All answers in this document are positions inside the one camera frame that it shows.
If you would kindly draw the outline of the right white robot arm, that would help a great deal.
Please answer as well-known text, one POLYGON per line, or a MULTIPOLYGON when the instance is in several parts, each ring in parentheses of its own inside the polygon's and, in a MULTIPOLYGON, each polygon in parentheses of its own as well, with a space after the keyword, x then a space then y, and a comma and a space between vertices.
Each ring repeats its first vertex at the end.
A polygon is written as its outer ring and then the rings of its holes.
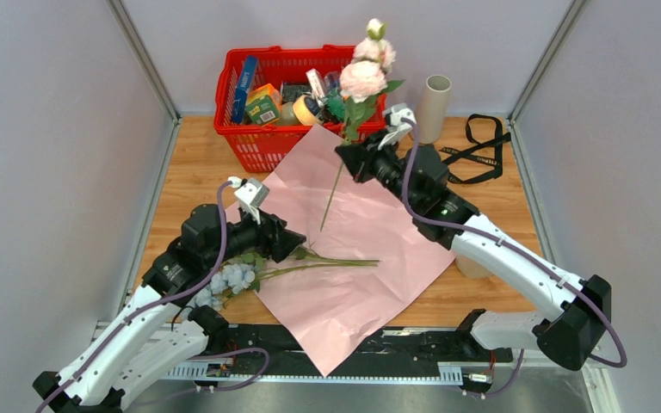
POLYGON ((448 188, 435 150, 421 147, 411 170, 395 146, 339 145, 335 149, 355 182, 379 182, 413 210, 412 222, 433 243, 480 265, 515 288, 534 312, 475 310, 456 337, 459 353, 478 360, 490 349, 538 349, 560 367, 578 371, 611 325, 612 287, 594 274, 580 276, 537 256, 448 188))

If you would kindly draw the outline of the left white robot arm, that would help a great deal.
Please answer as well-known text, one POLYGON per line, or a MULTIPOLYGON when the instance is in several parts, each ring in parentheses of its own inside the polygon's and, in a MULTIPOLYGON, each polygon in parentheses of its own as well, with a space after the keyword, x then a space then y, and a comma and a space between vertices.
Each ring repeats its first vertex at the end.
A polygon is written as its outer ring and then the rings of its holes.
POLYGON ((195 207, 179 237, 154 260, 103 333, 71 364, 34 380, 42 399, 37 411, 124 412, 175 365, 201 352, 223 354, 229 343, 227 322, 209 304, 195 306, 176 331, 149 349, 144 346, 228 260, 250 255, 280 263, 305 241, 274 214, 241 210, 232 223, 222 206, 195 207))

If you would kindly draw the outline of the black printed ribbon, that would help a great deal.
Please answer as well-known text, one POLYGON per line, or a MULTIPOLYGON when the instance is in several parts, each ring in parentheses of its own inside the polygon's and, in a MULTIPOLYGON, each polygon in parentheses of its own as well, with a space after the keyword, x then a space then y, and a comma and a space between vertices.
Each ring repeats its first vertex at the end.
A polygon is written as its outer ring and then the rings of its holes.
POLYGON ((465 150, 458 150, 453 147, 442 147, 439 152, 448 156, 442 160, 446 166, 450 166, 461 159, 482 164, 490 169, 477 176, 467 179, 460 179, 451 170, 448 170, 448 182, 453 184, 472 185, 489 180, 498 179, 503 175, 503 146, 511 141, 511 133, 503 131, 503 122, 494 116, 485 114, 471 114, 465 124, 465 135, 469 143, 473 146, 465 150), (490 120, 493 122, 495 130, 493 138, 486 141, 478 141, 473 136, 471 122, 473 120, 490 120))

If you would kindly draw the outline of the purple pink wrapping paper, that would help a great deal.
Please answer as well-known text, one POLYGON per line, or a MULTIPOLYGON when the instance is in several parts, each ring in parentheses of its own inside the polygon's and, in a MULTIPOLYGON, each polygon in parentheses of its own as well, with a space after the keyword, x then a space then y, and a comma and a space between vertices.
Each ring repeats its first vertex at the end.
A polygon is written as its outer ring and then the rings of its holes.
POLYGON ((405 310, 454 261, 423 237, 404 205, 378 182, 355 183, 339 169, 340 138, 314 126, 267 176, 264 212, 304 234, 313 251, 366 259, 368 268, 314 268, 287 259, 288 273, 229 300, 225 317, 249 324, 262 310, 286 327, 327 376, 379 328, 405 310))

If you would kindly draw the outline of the pink white flower stem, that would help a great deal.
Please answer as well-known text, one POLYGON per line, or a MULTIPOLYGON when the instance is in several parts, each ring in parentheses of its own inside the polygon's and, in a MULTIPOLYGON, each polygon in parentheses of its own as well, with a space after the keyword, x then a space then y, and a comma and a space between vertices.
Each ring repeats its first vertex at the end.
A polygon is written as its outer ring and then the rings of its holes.
POLYGON ((381 96, 398 88, 401 80, 390 80, 397 52, 386 38, 386 24, 373 18, 366 26, 366 37, 353 51, 351 62, 340 72, 340 90, 343 99, 343 145, 360 139, 359 128, 370 120, 381 96))

